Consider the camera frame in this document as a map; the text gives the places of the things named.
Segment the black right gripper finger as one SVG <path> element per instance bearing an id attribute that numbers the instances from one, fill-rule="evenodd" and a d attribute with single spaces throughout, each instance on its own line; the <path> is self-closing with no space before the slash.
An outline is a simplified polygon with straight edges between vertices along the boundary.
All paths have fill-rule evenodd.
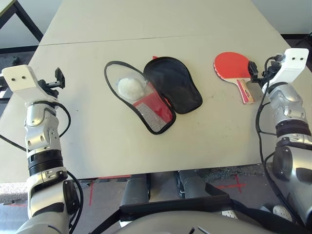
<path id="1" fill-rule="evenodd" d="M 248 72 L 249 72 L 250 77 L 251 77 L 251 82 L 252 83 L 258 83 L 257 65 L 255 62 L 253 62 L 251 60 L 248 62 Z"/>

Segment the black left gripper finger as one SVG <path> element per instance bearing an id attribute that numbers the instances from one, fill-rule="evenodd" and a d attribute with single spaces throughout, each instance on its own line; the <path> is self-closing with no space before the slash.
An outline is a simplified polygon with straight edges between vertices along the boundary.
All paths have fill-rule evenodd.
<path id="1" fill-rule="evenodd" d="M 61 71 L 61 69 L 58 67 L 56 70 L 55 70 L 55 78 L 57 80 L 57 87 L 59 88 L 64 88 L 65 87 L 65 77 Z"/>

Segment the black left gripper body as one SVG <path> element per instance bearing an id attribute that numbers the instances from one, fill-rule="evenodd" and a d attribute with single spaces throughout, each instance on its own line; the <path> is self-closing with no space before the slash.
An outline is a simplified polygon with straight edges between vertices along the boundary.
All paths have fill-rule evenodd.
<path id="1" fill-rule="evenodd" d="M 38 85 L 44 90 L 44 92 L 52 97 L 57 97 L 59 92 L 55 90 L 55 88 L 60 86 L 59 81 L 54 81 L 50 83 L 46 83 L 45 80 L 41 79 L 38 81 Z"/>

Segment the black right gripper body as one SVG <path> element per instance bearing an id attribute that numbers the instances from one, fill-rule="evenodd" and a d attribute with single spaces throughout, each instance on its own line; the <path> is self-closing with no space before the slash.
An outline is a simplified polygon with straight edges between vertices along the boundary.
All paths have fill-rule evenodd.
<path id="1" fill-rule="evenodd" d="M 280 69 L 280 58 L 269 57 L 264 65 L 264 71 L 261 73 L 262 78 L 258 77 L 258 84 L 266 84 L 271 80 Z"/>

